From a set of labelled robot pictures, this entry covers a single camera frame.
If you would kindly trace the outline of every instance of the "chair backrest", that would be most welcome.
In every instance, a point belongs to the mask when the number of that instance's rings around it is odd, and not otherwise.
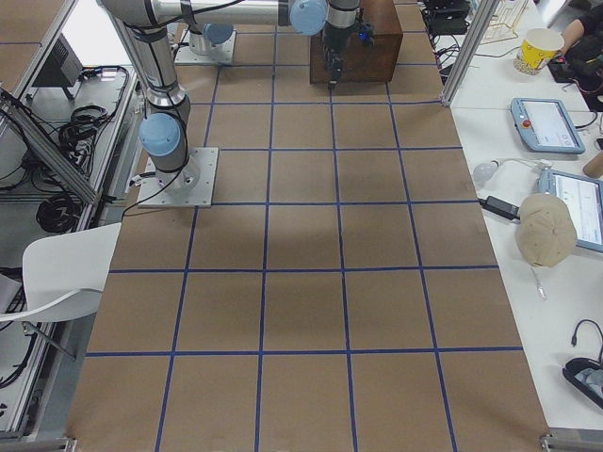
[[[30,244],[23,256],[27,311],[35,311],[75,289],[102,292],[121,226],[115,223],[54,235]]]
[[[37,309],[14,314],[0,314],[0,322],[20,320],[46,323],[73,320],[98,311],[102,295],[103,292],[99,290],[75,289]]]

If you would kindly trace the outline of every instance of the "touchscreen tablet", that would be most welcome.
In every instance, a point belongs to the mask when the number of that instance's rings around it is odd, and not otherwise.
[[[586,148],[563,106],[555,99],[513,99],[515,128],[531,151],[584,153]]]
[[[603,252],[603,183],[585,176],[545,169],[538,189],[561,198],[567,204],[578,233],[578,246]]]

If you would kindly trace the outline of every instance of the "paper cup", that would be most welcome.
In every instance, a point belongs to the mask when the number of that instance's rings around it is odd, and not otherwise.
[[[547,28],[534,28],[526,33],[513,61],[522,73],[537,74],[563,47],[562,35]]]

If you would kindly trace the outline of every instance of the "floor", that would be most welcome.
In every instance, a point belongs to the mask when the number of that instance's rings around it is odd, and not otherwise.
[[[540,450],[420,13],[397,11],[387,85],[310,86],[308,39],[271,26],[238,28],[234,67],[179,69],[214,204],[125,219],[78,451]]]

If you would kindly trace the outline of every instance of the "beige cap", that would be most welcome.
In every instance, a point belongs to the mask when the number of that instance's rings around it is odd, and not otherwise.
[[[519,207],[517,246],[533,266],[555,266],[576,247],[578,236],[565,202],[538,193]]]

